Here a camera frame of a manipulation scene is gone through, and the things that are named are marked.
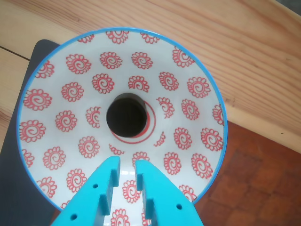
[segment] black mat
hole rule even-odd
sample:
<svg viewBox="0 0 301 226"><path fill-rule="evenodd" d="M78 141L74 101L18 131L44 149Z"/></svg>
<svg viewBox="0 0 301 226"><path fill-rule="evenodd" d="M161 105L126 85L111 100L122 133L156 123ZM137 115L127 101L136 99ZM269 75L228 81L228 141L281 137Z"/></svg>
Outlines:
<svg viewBox="0 0 301 226"><path fill-rule="evenodd" d="M48 226L55 210L34 186L22 164L17 148L16 118L21 93L30 75L58 46L49 40L40 40L32 52L0 153L0 226Z"/></svg>

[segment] plate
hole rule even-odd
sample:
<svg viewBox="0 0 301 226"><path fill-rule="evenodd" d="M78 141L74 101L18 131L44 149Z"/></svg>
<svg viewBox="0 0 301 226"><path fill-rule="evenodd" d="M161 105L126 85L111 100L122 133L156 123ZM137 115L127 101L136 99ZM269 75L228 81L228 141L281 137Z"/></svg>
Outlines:
<svg viewBox="0 0 301 226"><path fill-rule="evenodd" d="M124 93L145 103L147 121L134 137L118 136L106 121ZM150 224L136 189L136 160L152 162L193 203L221 167L222 96L204 65L165 36L135 28L80 35L41 62L21 98L20 155L37 189L59 210L110 156L121 157L119 187L105 217L112 226Z"/></svg>

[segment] wooden plank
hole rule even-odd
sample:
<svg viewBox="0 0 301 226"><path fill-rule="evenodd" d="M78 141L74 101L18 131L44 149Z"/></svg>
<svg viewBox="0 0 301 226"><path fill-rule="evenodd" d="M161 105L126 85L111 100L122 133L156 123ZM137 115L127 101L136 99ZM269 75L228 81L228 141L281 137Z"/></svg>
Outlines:
<svg viewBox="0 0 301 226"><path fill-rule="evenodd" d="M0 48L0 151L28 62L28 60Z"/></svg>
<svg viewBox="0 0 301 226"><path fill-rule="evenodd" d="M0 45L29 57L41 38L112 26L161 33L206 65L230 121L301 152L301 17L274 0L12 2L1 2Z"/></svg>

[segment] red tile floor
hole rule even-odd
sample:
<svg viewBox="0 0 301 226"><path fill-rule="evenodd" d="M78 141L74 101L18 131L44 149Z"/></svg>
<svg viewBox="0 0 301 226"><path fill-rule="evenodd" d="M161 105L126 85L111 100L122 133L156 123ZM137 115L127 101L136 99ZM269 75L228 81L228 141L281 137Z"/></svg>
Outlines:
<svg viewBox="0 0 301 226"><path fill-rule="evenodd" d="M301 154L229 122L222 168L195 207L205 226L301 226Z"/></svg>

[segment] blue plastic tool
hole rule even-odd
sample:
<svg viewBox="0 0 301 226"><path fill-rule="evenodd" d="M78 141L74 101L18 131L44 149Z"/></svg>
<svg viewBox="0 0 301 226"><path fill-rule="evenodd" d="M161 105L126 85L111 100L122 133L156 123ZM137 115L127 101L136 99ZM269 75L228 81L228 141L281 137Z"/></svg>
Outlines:
<svg viewBox="0 0 301 226"><path fill-rule="evenodd" d="M119 173L119 157L105 160L52 225L103 226ZM193 204L150 162L136 161L136 181L137 190L143 192L145 218L151 219L152 226L204 226Z"/></svg>

